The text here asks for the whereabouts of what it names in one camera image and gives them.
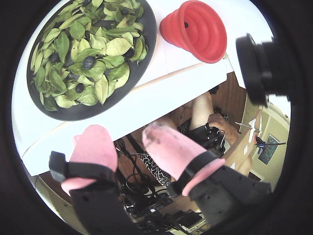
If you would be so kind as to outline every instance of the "green leaf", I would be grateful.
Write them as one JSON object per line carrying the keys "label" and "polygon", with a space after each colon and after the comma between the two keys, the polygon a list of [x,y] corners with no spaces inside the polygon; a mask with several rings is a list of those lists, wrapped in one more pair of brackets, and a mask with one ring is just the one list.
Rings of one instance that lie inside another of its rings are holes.
{"label": "green leaf", "polygon": [[90,70],[83,69],[82,65],[82,62],[78,62],[68,69],[70,69],[73,74],[92,77],[95,81],[101,79],[104,71],[107,69],[106,65],[100,61],[96,61],[95,65]]}
{"label": "green leaf", "polygon": [[86,87],[77,101],[87,106],[93,106],[97,104],[99,100],[97,98],[94,86]]}
{"label": "green leaf", "polygon": [[67,96],[67,98],[68,98],[69,100],[74,101],[74,100],[79,99],[79,97],[81,96],[81,94],[78,94],[78,93],[76,92],[76,90],[75,90],[75,87],[74,87],[74,88],[72,88],[72,89],[70,89],[70,90],[67,91],[66,96]]}
{"label": "green leaf", "polygon": [[131,58],[132,62],[136,61],[141,56],[142,50],[143,50],[143,44],[140,38],[138,38],[135,42],[135,47],[134,47],[135,54]]}
{"label": "green leaf", "polygon": [[123,20],[124,16],[122,15],[120,9],[116,9],[116,12],[115,12],[115,20],[117,22],[121,22]]}
{"label": "green leaf", "polygon": [[124,19],[116,26],[116,28],[127,28],[128,24],[127,21],[129,20],[129,17],[124,17]]}
{"label": "green leaf", "polygon": [[137,64],[139,64],[139,62],[143,61],[146,58],[147,54],[148,54],[148,46],[144,45],[143,50],[142,50],[142,54],[137,60]]}
{"label": "green leaf", "polygon": [[107,55],[117,56],[125,54],[132,45],[124,38],[115,38],[107,43]]}
{"label": "green leaf", "polygon": [[77,80],[78,83],[83,83],[85,86],[94,85],[94,82],[91,82],[88,78],[85,76],[80,76]]}
{"label": "green leaf", "polygon": [[137,2],[136,0],[132,0],[132,6],[134,10],[137,10],[140,8],[140,3]]}
{"label": "green leaf", "polygon": [[121,5],[121,6],[124,6],[124,7],[126,7],[126,8],[128,8],[128,9],[133,10],[133,6],[132,6],[132,4],[131,4],[130,1],[123,2],[123,3],[121,3],[120,5]]}
{"label": "green leaf", "polygon": [[137,33],[137,29],[133,28],[133,27],[126,27],[126,28],[113,28],[113,29],[109,29],[108,31],[106,31],[106,34],[108,35],[112,35],[112,36],[119,36],[122,35],[124,33]]}
{"label": "green leaf", "polygon": [[90,31],[91,30],[91,23],[88,23],[86,26],[85,26],[85,29],[86,31]]}
{"label": "green leaf", "polygon": [[64,93],[67,91],[67,87],[65,83],[63,82],[61,76],[54,70],[50,73],[50,83],[53,87],[58,89],[58,91]]}
{"label": "green leaf", "polygon": [[102,20],[105,17],[105,14],[102,8],[99,8],[98,10],[96,10],[94,15],[97,17],[97,20]]}
{"label": "green leaf", "polygon": [[58,111],[57,105],[51,96],[44,98],[44,107],[47,111],[50,111],[50,112]]}
{"label": "green leaf", "polygon": [[78,46],[79,46],[79,41],[74,39],[72,43],[72,48],[70,50],[70,57],[72,58],[73,61],[75,61],[75,57],[78,55]]}
{"label": "green leaf", "polygon": [[47,81],[50,80],[50,72],[51,72],[51,69],[53,67],[53,64],[48,61],[47,64],[45,65],[45,78]]}
{"label": "green leaf", "polygon": [[109,9],[107,9],[106,7],[103,8],[103,13],[107,16],[110,16],[112,17],[113,19],[115,19],[115,15],[116,15],[116,12],[114,11],[110,11]]}
{"label": "green leaf", "polygon": [[71,18],[71,17],[72,17],[72,14],[71,14],[70,12],[66,12],[66,13],[64,13],[64,14],[62,14],[62,15],[59,15],[59,16],[55,19],[55,21],[58,23],[58,22],[66,21],[66,20],[68,20],[68,19]]}
{"label": "green leaf", "polygon": [[62,32],[54,41],[54,48],[58,52],[60,60],[65,63],[65,58],[69,49],[69,39],[65,32]]}
{"label": "green leaf", "polygon": [[58,28],[51,29],[51,31],[46,36],[44,43],[48,43],[48,42],[51,42],[52,40],[56,39],[60,33],[61,33],[61,31]]}
{"label": "green leaf", "polygon": [[106,55],[107,47],[106,47],[107,39],[101,36],[90,35],[90,45],[91,48],[99,50],[99,54]]}
{"label": "green leaf", "polygon": [[55,98],[55,101],[57,104],[64,109],[69,109],[76,105],[76,103],[73,100],[69,100],[65,95],[60,95]]}
{"label": "green leaf", "polygon": [[64,72],[62,72],[62,73],[60,74],[61,79],[62,79],[62,80],[66,79],[67,76],[69,75],[69,73],[70,73],[69,71],[64,71]]}
{"label": "green leaf", "polygon": [[134,38],[131,33],[127,32],[122,34],[122,38],[125,38],[131,45],[134,45]]}
{"label": "green leaf", "polygon": [[143,32],[143,25],[141,23],[135,22],[135,23],[132,24],[132,27],[134,27],[134,28],[140,30],[141,32]]}
{"label": "green leaf", "polygon": [[112,82],[122,78],[126,74],[128,74],[128,76],[130,74],[130,68],[127,62],[125,62],[124,64],[120,65],[115,69],[111,69],[111,71],[108,74],[108,80],[109,82]]}
{"label": "green leaf", "polygon": [[96,36],[100,36],[100,37],[105,37],[106,36],[106,33],[103,31],[103,29],[100,27],[98,30],[97,30],[97,32],[96,32],[96,34],[95,34]]}
{"label": "green leaf", "polygon": [[99,7],[102,4],[103,0],[92,0],[91,3],[94,7]]}
{"label": "green leaf", "polygon": [[42,64],[43,61],[43,57],[44,57],[44,53],[41,51],[35,61],[35,68],[34,68],[34,74],[36,74]]}
{"label": "green leaf", "polygon": [[78,7],[78,5],[79,4],[77,2],[73,2],[72,4],[64,7],[63,10],[59,13],[59,15],[62,15],[63,13],[70,12],[70,11],[74,10],[75,8]]}
{"label": "green leaf", "polygon": [[38,87],[38,91],[42,93],[46,93],[50,89],[48,85],[49,85],[48,82],[43,82],[41,86]]}
{"label": "green leaf", "polygon": [[140,37],[140,34],[138,32],[131,32],[131,34],[134,38]]}
{"label": "green leaf", "polygon": [[30,62],[30,70],[33,70],[34,67],[35,67],[35,62],[36,62],[36,59],[37,59],[37,56],[38,56],[38,47],[39,47],[39,44],[37,44],[37,46],[35,47],[34,49],[34,52],[33,52],[33,56],[31,58],[31,62]]}
{"label": "green leaf", "polygon": [[68,20],[66,20],[63,24],[61,24],[61,26],[59,27],[60,30],[62,29],[66,29],[68,28],[76,19],[78,19],[79,17],[81,17],[83,14],[76,14],[74,16],[72,16],[71,18],[69,18]]}
{"label": "green leaf", "polygon": [[62,69],[62,66],[63,66],[63,63],[60,62],[60,63],[55,64],[55,65],[52,67],[52,69],[53,69],[54,71],[56,71],[57,73],[60,73],[60,72],[61,72],[61,69]]}
{"label": "green leaf", "polygon": [[91,48],[89,42],[86,39],[82,39],[78,46],[78,53],[81,53],[83,50]]}
{"label": "green leaf", "polygon": [[41,50],[46,50],[52,43],[53,43],[53,40],[51,40],[50,42],[44,43],[43,46],[41,47]]}
{"label": "green leaf", "polygon": [[79,18],[77,22],[81,23],[83,26],[86,26],[88,23],[91,23],[91,19],[87,16]]}
{"label": "green leaf", "polygon": [[144,13],[143,7],[140,6],[139,9],[136,11],[136,14],[135,14],[137,16],[137,19],[141,18],[143,13]]}
{"label": "green leaf", "polygon": [[43,61],[42,61],[42,63],[41,63],[41,66],[45,66],[48,61],[49,61],[48,58],[43,58]]}
{"label": "green leaf", "polygon": [[116,81],[109,82],[108,97],[110,97],[115,91]]}
{"label": "green leaf", "polygon": [[81,23],[74,21],[70,26],[69,32],[73,38],[81,40],[82,37],[84,37],[86,30]]}
{"label": "green leaf", "polygon": [[49,58],[50,55],[52,55],[54,52],[54,46],[53,44],[50,44],[50,46],[44,50],[44,58]]}
{"label": "green leaf", "polygon": [[105,75],[95,84],[96,95],[100,103],[103,105],[108,98],[109,84]]}
{"label": "green leaf", "polygon": [[109,61],[114,67],[120,66],[125,62],[124,56],[106,56],[103,58],[106,61]]}
{"label": "green leaf", "polygon": [[42,105],[44,105],[44,95],[42,92],[39,93],[39,96],[40,96],[40,102]]}
{"label": "green leaf", "polygon": [[35,86],[38,89],[45,80],[45,69],[41,66],[34,77]]}
{"label": "green leaf", "polygon": [[98,53],[100,52],[100,50],[97,50],[97,49],[93,49],[93,48],[87,48],[85,50],[83,50],[82,52],[80,52],[74,62],[77,63],[77,62],[83,62],[84,59],[87,57],[87,56],[96,56]]}

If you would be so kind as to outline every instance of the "person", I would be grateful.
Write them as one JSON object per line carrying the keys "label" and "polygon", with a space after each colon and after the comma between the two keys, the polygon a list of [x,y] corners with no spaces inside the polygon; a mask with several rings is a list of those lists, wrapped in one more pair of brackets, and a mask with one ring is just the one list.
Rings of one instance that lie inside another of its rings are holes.
{"label": "person", "polygon": [[[210,127],[216,127],[221,130],[225,134],[225,150],[227,151],[238,139],[239,133],[235,127],[233,127],[230,123],[228,123],[225,118],[219,114],[215,113],[213,109],[212,95],[210,91],[205,92],[204,94],[198,96],[194,100],[185,104],[185,108],[192,108],[192,118],[183,123],[181,126],[176,127],[174,122],[164,116],[156,121],[154,124],[166,125],[172,129],[178,130],[187,137],[191,138],[193,141],[197,142],[204,148],[207,148],[207,128],[206,124],[208,123]],[[151,167],[155,165],[155,162],[151,159],[147,153],[145,155],[141,155],[141,159],[148,169],[153,168],[152,174],[159,181],[159,183],[163,186],[168,186],[173,180],[173,177],[168,175],[159,167]],[[246,157],[243,165],[238,169],[243,175],[248,175],[250,170],[252,169],[252,158],[250,155]]]}

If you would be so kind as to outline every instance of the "person's arm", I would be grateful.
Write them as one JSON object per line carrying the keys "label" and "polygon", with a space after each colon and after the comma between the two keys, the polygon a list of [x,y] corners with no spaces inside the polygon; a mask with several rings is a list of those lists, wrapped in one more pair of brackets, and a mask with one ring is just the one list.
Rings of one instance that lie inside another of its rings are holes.
{"label": "person's arm", "polygon": [[210,115],[208,118],[208,123],[210,127],[216,127],[219,130],[225,131],[225,139],[229,142],[230,146],[232,146],[238,139],[238,131],[235,127],[226,122],[222,115]]}

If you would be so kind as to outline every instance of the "person's leg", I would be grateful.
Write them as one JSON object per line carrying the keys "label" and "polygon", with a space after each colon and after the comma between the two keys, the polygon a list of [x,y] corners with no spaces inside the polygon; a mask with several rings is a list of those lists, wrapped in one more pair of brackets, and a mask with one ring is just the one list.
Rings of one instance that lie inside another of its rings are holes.
{"label": "person's leg", "polygon": [[174,130],[177,130],[177,127],[176,127],[176,125],[174,124],[174,122],[173,122],[170,118],[168,118],[168,117],[166,117],[166,116],[163,116],[163,117],[157,119],[157,120],[154,121],[154,122],[156,122],[157,124],[160,124],[160,125],[169,126],[169,127],[173,128]]}
{"label": "person's leg", "polygon": [[212,97],[210,92],[206,92],[192,102],[192,118],[189,131],[206,125],[211,114],[214,114]]}

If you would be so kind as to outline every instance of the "white table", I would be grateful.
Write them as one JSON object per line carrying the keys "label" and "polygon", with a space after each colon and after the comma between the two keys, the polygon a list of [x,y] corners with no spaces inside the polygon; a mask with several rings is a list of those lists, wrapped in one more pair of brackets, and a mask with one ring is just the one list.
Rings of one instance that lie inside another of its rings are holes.
{"label": "white table", "polygon": [[[271,39],[271,31],[262,14],[248,0],[203,0],[221,16],[227,31],[227,54],[243,86],[235,40],[247,32],[259,40]],[[65,153],[67,159],[73,151],[71,139],[89,125],[106,127],[113,140],[154,121],[178,108],[209,89],[226,81],[232,71],[227,60],[204,65],[180,73],[179,70],[200,63],[193,55],[174,47],[157,34],[156,49],[151,63],[138,86],[175,72],[170,78],[129,93],[117,105],[95,117],[76,122],[62,122],[49,118],[33,104],[26,85],[26,63],[31,47],[47,20],[67,0],[61,1],[43,20],[32,35],[22,55],[13,89],[12,124],[18,152],[31,175],[49,171],[48,160],[52,150]],[[184,0],[148,0],[159,26],[161,19],[177,9]]]}

